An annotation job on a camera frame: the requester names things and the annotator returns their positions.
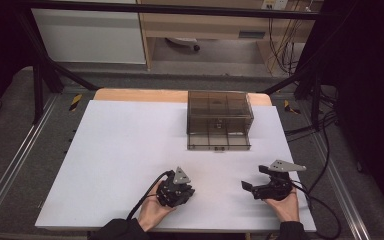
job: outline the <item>person's sleeve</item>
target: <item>person's sleeve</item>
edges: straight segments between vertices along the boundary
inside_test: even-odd
[[[89,240],[148,240],[136,218],[126,221],[113,219],[93,234]]]
[[[277,240],[309,240],[300,222],[282,222]]]

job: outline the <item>hand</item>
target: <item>hand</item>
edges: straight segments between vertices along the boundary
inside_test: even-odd
[[[281,201],[274,199],[264,199],[264,201],[273,208],[281,222],[299,222],[298,197],[295,187]]]
[[[157,189],[160,184],[161,181],[155,184],[149,192],[149,197],[147,197],[143,202],[139,213],[138,222],[145,232],[157,226],[165,216],[176,210],[176,208],[161,206],[156,196]]]

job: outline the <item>aluminum rail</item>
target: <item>aluminum rail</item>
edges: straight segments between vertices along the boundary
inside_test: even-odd
[[[14,182],[18,172],[23,166],[24,161],[29,155],[30,150],[32,149],[37,137],[41,133],[49,116],[51,115],[51,112],[58,96],[58,94],[52,94],[51,97],[49,97],[45,105],[45,111],[42,118],[39,120],[38,123],[36,123],[30,128],[29,133],[27,134],[26,138],[24,139],[23,143],[21,144],[20,148],[18,149],[17,153],[9,164],[7,170],[2,176],[0,180],[0,205],[3,202],[6,194],[8,193],[12,183]]]
[[[298,102],[298,104],[307,123],[311,125],[311,114],[308,106],[301,102]],[[312,134],[312,136],[315,140],[316,147],[320,155],[320,160],[322,161],[322,164],[325,164],[327,146],[323,140],[323,136],[320,132],[316,132]],[[326,173],[329,176],[330,182],[332,183],[332,188],[335,191],[336,197],[338,198],[339,204],[341,205],[342,211],[348,221],[348,225],[354,235],[354,238],[357,240],[369,240],[370,235],[366,229],[366,226],[361,219],[360,213],[358,212],[357,207],[355,206],[354,201],[352,200],[352,197],[348,192],[348,189],[345,186],[345,183],[342,180],[339,171],[335,166],[335,161],[332,159],[332,157],[330,157],[329,166]]]

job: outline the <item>metal bracket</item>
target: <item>metal bracket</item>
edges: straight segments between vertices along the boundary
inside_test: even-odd
[[[300,166],[300,165],[285,162],[282,160],[276,160],[270,165],[269,170],[275,171],[275,172],[292,172],[292,171],[305,171],[307,170],[307,168],[305,166]]]
[[[173,183],[174,184],[184,184],[184,183],[190,183],[191,180],[186,175],[185,172],[180,167],[177,167],[176,173],[174,174]]]

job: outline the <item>white board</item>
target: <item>white board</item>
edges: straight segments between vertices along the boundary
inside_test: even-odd
[[[135,0],[74,1],[136,3]],[[32,12],[54,61],[145,64],[137,13],[53,9],[32,9]]]
[[[270,181],[259,165],[292,162],[276,108],[253,106],[251,150],[222,153],[187,150],[186,111],[186,103],[90,101],[36,226],[96,230],[126,218],[161,173],[180,166],[196,191],[156,231],[279,229],[273,210],[241,187],[241,180]],[[301,222],[315,231],[305,197],[298,197]]]

